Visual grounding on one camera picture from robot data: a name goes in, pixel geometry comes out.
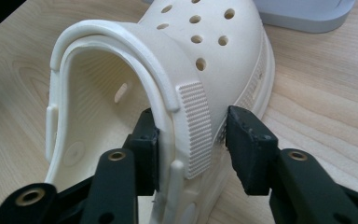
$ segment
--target light wood tabletop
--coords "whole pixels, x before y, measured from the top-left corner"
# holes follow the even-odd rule
[[[77,21],[137,22],[141,0],[28,0],[0,24],[0,203],[43,182],[49,61],[61,32]],[[338,184],[358,191],[358,1],[325,34],[265,26],[276,77],[263,118],[280,148],[315,156]],[[268,197],[248,197],[234,172],[208,223],[273,223]]]

